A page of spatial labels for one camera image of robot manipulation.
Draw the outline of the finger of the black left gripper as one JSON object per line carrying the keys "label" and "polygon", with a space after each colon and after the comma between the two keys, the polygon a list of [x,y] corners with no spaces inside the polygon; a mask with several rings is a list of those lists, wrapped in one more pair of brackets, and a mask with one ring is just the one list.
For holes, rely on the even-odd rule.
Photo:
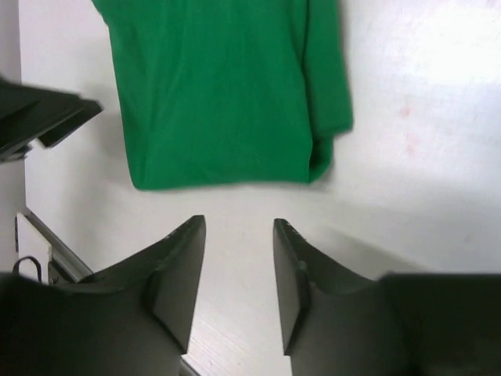
{"label": "finger of the black left gripper", "polygon": [[1,162],[23,160],[38,140],[52,148],[103,111],[78,94],[1,78]]}

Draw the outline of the green t shirt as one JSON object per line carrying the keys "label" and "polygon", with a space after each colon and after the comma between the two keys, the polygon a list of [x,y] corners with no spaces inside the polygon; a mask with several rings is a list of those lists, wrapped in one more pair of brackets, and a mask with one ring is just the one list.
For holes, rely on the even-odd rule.
{"label": "green t shirt", "polygon": [[96,1],[139,190],[312,183],[353,126],[335,1]]}

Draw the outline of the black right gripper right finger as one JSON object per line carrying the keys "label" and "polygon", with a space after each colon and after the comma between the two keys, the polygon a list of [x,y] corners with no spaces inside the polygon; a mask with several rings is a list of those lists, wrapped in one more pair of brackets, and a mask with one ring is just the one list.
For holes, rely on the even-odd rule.
{"label": "black right gripper right finger", "polygon": [[283,351],[295,375],[497,375],[500,277],[387,273],[371,280],[273,224]]}

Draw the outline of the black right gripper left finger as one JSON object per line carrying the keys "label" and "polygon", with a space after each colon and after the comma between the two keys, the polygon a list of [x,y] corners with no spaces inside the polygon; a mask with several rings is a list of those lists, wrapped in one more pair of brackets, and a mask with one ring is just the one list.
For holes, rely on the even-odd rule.
{"label": "black right gripper left finger", "polygon": [[83,279],[1,275],[4,375],[192,375],[189,348],[206,222],[194,215],[155,244]]}

